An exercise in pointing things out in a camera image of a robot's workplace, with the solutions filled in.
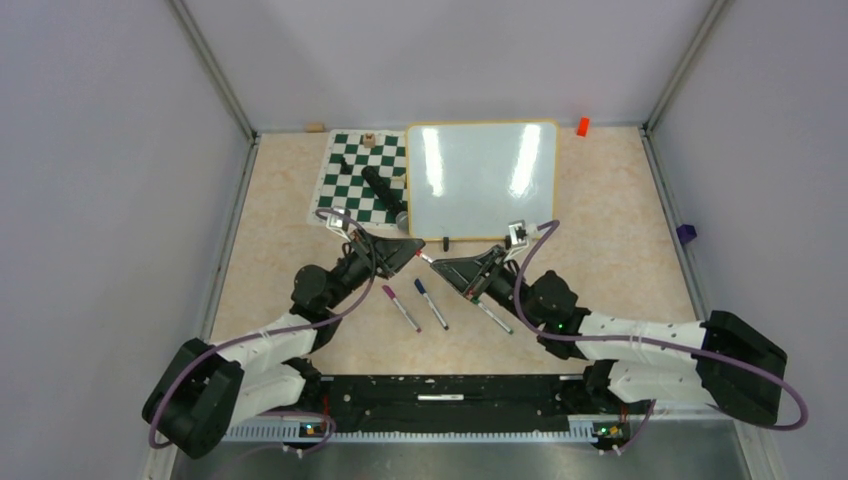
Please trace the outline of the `yellow framed whiteboard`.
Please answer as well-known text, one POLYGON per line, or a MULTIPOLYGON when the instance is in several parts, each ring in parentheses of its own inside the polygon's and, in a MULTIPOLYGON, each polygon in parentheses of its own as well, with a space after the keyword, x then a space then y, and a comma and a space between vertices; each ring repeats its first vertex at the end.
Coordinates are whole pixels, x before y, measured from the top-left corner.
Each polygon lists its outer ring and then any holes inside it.
POLYGON ((554 219, 552 119, 416 123, 405 131, 408 228, 425 240, 497 240, 554 219))

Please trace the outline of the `red marker pen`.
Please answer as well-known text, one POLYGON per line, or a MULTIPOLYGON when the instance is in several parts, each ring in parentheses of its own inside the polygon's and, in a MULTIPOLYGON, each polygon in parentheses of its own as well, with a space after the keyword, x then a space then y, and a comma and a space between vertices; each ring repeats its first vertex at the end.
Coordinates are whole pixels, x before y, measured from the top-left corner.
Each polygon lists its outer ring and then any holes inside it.
POLYGON ((417 256, 417 257, 419 257, 421 260, 425 261, 425 262, 426 262, 426 263, 428 263, 428 264, 432 264, 432 263, 433 263, 433 261, 434 261, 434 259, 433 259, 433 258, 431 258, 430 256, 428 256, 427 254, 425 254, 425 253, 424 253, 423 251, 421 251, 421 250, 419 250, 419 251, 417 251, 417 252, 416 252, 416 256, 417 256))

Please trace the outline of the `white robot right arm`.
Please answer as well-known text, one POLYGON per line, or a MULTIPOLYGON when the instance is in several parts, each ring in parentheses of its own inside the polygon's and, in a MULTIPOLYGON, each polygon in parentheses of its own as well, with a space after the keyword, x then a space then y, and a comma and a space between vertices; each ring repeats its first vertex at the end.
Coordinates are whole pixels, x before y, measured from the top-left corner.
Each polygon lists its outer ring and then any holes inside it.
POLYGON ((500 246, 429 265, 465 299, 488 296, 524 317, 551 355, 589 361, 586 397, 600 412, 657 400, 704 404, 762 427, 778 423, 776 382, 787 355, 731 312, 684 323, 612 317, 578 306, 577 294, 553 270, 527 283, 500 246))

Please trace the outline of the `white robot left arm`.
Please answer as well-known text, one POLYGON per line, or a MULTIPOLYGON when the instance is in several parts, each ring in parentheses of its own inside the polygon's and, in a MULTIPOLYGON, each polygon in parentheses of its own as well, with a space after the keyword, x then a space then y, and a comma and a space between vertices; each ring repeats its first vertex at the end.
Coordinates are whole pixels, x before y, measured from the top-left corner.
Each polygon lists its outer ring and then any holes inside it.
POLYGON ((357 289, 369 291, 375 279, 400 272, 425 245, 358 229, 332 269, 298 270, 293 305, 276 321, 218 344, 183 343, 141 411, 152 447, 175 445, 199 459, 244 420, 283 406, 314 410, 321 388, 306 357, 335 335, 344 316, 334 308, 357 289))

